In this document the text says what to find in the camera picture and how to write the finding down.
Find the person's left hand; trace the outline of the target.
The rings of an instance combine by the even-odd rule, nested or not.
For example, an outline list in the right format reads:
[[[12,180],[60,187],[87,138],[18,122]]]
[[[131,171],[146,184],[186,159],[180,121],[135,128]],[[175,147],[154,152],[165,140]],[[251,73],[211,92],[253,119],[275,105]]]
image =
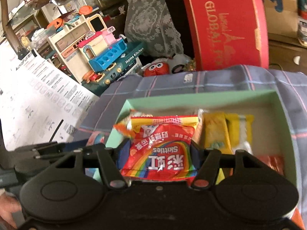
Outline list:
[[[17,229],[17,224],[12,216],[13,213],[21,211],[21,204],[14,197],[3,193],[1,195],[1,218],[14,229]]]

